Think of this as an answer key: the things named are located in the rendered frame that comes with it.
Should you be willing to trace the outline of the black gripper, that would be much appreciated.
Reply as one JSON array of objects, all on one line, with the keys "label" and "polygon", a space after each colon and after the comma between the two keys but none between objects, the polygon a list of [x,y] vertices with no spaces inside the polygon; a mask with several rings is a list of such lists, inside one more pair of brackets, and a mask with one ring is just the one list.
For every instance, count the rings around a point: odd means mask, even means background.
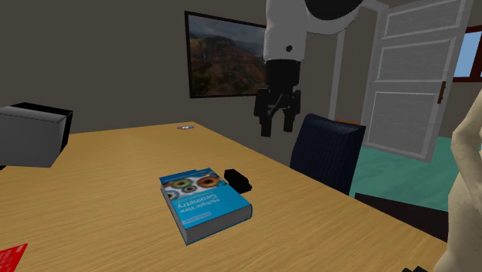
[{"label": "black gripper", "polygon": [[300,113],[300,90],[294,90],[300,80],[300,61],[293,59],[271,59],[266,62],[266,87],[256,94],[254,115],[260,119],[261,136],[270,137],[272,118],[279,109],[281,94],[283,105],[283,130],[292,132],[294,119]]}]

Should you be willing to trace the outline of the dark blue chair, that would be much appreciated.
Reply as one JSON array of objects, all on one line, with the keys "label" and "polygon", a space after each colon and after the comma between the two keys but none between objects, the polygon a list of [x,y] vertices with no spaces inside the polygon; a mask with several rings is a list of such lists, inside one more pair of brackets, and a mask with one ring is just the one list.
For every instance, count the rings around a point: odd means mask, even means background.
[{"label": "dark blue chair", "polygon": [[308,114],[297,136],[290,168],[348,195],[365,129]]}]

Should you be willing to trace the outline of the small black box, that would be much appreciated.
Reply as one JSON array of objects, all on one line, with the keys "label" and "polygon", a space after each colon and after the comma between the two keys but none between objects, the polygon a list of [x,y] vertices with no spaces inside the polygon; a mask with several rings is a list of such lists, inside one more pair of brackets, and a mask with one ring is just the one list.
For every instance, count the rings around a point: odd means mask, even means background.
[{"label": "small black box", "polygon": [[239,194],[243,194],[245,192],[249,192],[252,190],[252,186],[249,183],[249,179],[239,173],[234,168],[226,169],[224,171],[224,179],[228,182],[228,184],[235,189]]}]

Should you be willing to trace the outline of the blue hardcover book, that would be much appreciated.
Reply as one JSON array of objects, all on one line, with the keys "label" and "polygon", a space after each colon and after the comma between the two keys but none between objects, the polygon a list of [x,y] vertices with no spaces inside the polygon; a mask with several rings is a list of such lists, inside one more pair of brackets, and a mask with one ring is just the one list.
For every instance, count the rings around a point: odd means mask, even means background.
[{"label": "blue hardcover book", "polygon": [[187,245],[252,217],[252,205],[210,168],[163,176],[160,182]]}]

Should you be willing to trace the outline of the white panel door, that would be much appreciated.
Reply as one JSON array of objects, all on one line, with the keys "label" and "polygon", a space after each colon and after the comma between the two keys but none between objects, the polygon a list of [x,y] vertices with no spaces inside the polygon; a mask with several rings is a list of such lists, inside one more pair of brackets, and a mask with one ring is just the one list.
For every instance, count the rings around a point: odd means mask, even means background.
[{"label": "white panel door", "polygon": [[477,0],[364,0],[338,37],[329,116],[363,146],[429,163]]}]

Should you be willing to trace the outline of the wooden table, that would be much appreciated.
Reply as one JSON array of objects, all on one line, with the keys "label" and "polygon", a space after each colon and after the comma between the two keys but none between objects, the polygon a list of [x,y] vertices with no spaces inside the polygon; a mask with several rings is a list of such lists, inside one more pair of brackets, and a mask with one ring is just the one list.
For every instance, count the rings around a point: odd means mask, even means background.
[{"label": "wooden table", "polygon": [[[186,245],[160,177],[207,167],[249,179],[253,215]],[[446,249],[193,122],[72,134],[52,167],[1,170],[0,250],[24,243],[16,272],[402,272]]]}]

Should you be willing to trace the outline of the beige figure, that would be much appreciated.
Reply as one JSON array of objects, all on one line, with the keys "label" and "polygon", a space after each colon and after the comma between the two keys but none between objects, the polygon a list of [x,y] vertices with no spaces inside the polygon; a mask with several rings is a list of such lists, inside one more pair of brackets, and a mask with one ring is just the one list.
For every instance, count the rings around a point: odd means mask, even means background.
[{"label": "beige figure", "polygon": [[457,175],[448,195],[448,240],[434,272],[482,272],[482,90],[454,130]]}]

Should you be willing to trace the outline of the grey robot stand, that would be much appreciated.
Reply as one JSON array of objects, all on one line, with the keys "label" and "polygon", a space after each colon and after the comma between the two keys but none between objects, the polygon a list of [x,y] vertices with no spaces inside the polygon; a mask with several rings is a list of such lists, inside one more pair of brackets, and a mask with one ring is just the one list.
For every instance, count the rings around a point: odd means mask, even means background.
[{"label": "grey robot stand", "polygon": [[22,102],[0,107],[0,171],[49,168],[66,147],[73,112]]}]

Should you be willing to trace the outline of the red flat object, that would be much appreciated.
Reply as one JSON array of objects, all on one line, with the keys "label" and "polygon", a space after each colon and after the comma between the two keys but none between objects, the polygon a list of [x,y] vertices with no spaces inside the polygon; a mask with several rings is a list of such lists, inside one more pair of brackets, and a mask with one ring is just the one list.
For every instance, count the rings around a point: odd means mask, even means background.
[{"label": "red flat object", "polygon": [[15,272],[27,246],[28,244],[24,243],[0,250],[0,272]]}]

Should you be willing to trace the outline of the framed landscape wall picture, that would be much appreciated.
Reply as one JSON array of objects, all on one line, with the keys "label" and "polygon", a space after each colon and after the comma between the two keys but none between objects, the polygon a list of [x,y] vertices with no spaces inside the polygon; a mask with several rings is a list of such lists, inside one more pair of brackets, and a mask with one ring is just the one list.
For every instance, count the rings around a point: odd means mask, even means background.
[{"label": "framed landscape wall picture", "polygon": [[248,97],[265,86],[266,26],[184,11],[191,98]]}]

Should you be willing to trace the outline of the window with red frame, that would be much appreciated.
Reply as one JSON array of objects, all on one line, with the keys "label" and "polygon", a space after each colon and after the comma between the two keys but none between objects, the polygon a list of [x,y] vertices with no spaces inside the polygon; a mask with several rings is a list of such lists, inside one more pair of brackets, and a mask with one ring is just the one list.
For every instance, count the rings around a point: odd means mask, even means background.
[{"label": "window with red frame", "polygon": [[482,82],[482,25],[467,27],[453,82]]}]

